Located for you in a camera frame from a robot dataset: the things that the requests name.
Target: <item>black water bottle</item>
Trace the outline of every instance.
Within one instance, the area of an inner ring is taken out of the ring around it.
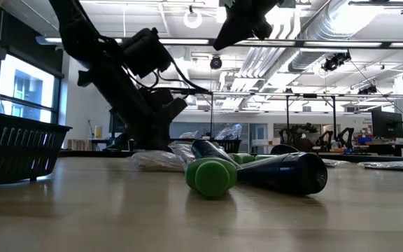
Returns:
[[[289,153],[243,164],[237,180],[281,193],[319,193],[327,183],[323,160],[312,153]]]

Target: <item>green dumbbell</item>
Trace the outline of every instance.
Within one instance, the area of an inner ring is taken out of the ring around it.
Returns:
[[[233,161],[235,161],[235,162],[238,163],[239,165],[242,164],[243,160],[242,160],[242,157],[241,157],[241,156],[237,155],[236,153],[229,153],[228,155],[229,155],[229,157],[230,157],[231,159],[233,159]]]
[[[249,162],[253,162],[255,160],[255,157],[248,153],[237,153],[237,155],[242,158],[242,164],[248,164]]]
[[[205,157],[190,163],[186,183],[206,197],[221,197],[237,182],[236,167],[218,157]]]
[[[255,157],[248,153],[230,153],[228,155],[239,165],[246,164],[255,160]]]

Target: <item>overhead camera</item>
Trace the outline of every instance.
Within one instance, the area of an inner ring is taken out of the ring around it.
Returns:
[[[375,85],[370,85],[369,87],[358,90],[358,95],[370,95],[377,93],[377,87]]]
[[[344,62],[351,60],[351,54],[348,52],[337,53],[331,57],[326,58],[326,62],[321,66],[324,71],[335,71],[340,66],[344,65]]]
[[[211,69],[219,70],[221,68],[222,68],[222,60],[220,59],[220,56],[213,56],[213,59],[211,60]]]

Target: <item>metal pole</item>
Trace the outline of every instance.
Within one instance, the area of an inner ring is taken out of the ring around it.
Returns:
[[[287,103],[287,130],[289,129],[289,115],[288,115],[288,107],[290,106],[289,104],[288,104],[288,97],[286,97],[285,98],[285,101],[286,101],[286,103]]]
[[[334,140],[337,140],[337,112],[335,110],[335,96],[332,97],[332,111],[334,114]]]
[[[214,119],[214,95],[211,95],[211,139],[213,138],[213,119]]]

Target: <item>window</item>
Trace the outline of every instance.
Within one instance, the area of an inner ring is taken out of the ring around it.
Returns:
[[[7,55],[1,62],[0,95],[52,107],[55,77]]]
[[[59,81],[14,56],[1,61],[0,113],[57,123]]]
[[[44,123],[51,122],[51,111],[25,106],[11,101],[0,102],[0,113],[37,120]]]

